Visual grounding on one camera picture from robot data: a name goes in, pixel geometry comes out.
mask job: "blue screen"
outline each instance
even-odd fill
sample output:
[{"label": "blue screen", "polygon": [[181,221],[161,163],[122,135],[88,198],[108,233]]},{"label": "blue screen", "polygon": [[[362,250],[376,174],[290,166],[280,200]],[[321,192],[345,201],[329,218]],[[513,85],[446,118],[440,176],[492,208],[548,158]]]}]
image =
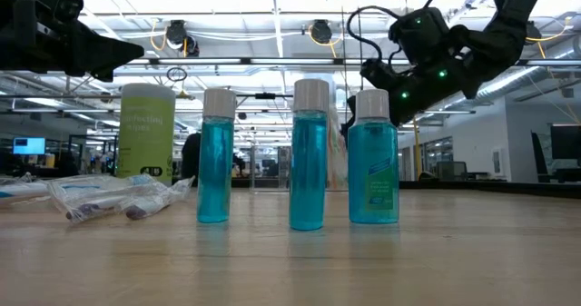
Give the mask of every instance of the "blue screen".
[{"label": "blue screen", "polygon": [[15,138],[13,153],[21,155],[44,155],[44,138]]}]

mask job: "yellow-green container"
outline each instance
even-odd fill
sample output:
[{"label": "yellow-green container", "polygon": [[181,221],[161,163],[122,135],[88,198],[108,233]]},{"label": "yellow-green container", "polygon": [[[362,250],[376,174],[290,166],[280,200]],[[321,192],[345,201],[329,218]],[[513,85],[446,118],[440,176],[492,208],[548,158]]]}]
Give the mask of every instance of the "yellow-green container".
[{"label": "yellow-green container", "polygon": [[119,172],[141,173],[172,184],[175,93],[155,84],[127,84],[121,98]]}]

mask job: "desk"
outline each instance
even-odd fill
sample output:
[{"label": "desk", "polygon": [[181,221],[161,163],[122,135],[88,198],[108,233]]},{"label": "desk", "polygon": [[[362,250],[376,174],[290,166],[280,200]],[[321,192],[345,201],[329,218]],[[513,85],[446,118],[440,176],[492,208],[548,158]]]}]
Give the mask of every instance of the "desk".
[{"label": "desk", "polygon": [[289,231],[280,193],[234,191],[221,224],[195,201],[77,226],[48,202],[3,206],[0,304],[578,305],[580,201],[401,194],[400,225],[354,225],[330,193],[316,232]]}]

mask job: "wooden table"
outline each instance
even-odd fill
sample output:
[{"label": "wooden table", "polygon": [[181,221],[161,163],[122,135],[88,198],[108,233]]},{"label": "wooden table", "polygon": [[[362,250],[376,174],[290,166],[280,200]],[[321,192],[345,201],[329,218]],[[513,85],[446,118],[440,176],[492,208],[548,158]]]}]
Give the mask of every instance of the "wooden table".
[{"label": "wooden table", "polygon": [[402,191],[399,225],[293,232],[284,193],[234,192],[229,223],[195,201],[69,225],[49,202],[0,206],[0,305],[579,305],[581,201]]}]

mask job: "blue liquid bottle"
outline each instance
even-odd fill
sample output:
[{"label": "blue liquid bottle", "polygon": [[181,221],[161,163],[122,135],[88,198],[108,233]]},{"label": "blue liquid bottle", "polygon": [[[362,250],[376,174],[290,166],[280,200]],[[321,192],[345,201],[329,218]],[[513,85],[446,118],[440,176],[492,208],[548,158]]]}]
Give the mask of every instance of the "blue liquid bottle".
[{"label": "blue liquid bottle", "polygon": [[225,89],[204,92],[198,221],[222,222],[230,215],[236,94]]},{"label": "blue liquid bottle", "polygon": [[319,79],[296,82],[293,110],[289,225],[317,230],[323,226],[327,186],[329,84]]},{"label": "blue liquid bottle", "polygon": [[389,95],[361,91],[349,129],[349,218],[357,223],[399,220],[398,132],[389,121]]}]

